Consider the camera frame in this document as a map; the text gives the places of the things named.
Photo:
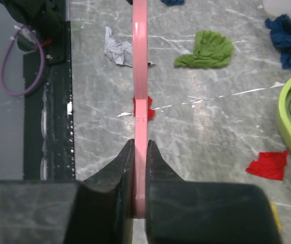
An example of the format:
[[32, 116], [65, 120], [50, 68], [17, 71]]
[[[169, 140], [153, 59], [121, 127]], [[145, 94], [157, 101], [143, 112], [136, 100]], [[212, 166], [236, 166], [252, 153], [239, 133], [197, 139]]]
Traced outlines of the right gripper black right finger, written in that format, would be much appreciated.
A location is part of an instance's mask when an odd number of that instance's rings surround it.
[[184, 180], [153, 140], [145, 177], [149, 243], [282, 242], [268, 198], [255, 185]]

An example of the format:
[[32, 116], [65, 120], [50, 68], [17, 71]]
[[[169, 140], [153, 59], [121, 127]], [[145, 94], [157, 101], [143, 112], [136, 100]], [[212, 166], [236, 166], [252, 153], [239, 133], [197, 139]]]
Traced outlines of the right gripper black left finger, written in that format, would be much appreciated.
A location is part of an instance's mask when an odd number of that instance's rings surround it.
[[84, 181], [0, 181], [0, 243], [131, 243], [134, 151]]

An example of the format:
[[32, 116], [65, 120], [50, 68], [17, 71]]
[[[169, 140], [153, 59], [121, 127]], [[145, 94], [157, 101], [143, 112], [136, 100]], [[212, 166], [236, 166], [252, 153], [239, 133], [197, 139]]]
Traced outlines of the pink hand brush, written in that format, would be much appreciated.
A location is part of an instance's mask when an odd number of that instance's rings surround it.
[[147, 1], [133, 1], [132, 56], [135, 97], [134, 216], [145, 217], [148, 146], [148, 20]]

